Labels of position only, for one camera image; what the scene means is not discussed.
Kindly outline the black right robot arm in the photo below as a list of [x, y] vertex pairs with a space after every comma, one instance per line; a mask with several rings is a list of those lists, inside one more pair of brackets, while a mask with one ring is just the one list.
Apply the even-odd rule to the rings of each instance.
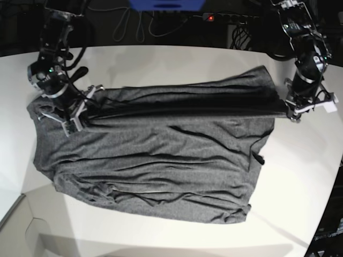
[[39, 56], [27, 68], [30, 84], [53, 105], [43, 108], [41, 116], [60, 123], [66, 136], [83, 130], [88, 104], [97, 107], [99, 104], [93, 96], [104, 89], [102, 85], [91, 85], [86, 91], [80, 91], [74, 85], [76, 80], [87, 75], [88, 68], [85, 66], [78, 68], [72, 76], [68, 75], [87, 48], [84, 45], [77, 57], [70, 53], [68, 37], [74, 29], [72, 22], [81, 19], [87, 23], [85, 10], [88, 6], [89, 1], [45, 2], [48, 17], [40, 35]]

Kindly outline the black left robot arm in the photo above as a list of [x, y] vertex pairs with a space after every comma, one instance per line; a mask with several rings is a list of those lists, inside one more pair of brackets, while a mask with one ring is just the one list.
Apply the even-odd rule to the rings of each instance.
[[304, 113], [316, 107], [324, 107], [328, 113], [336, 112], [338, 99], [323, 86], [331, 53], [305, 2], [272, 1], [271, 5], [279, 15], [295, 55], [294, 77], [284, 82], [288, 89], [285, 99], [288, 119], [299, 123]]

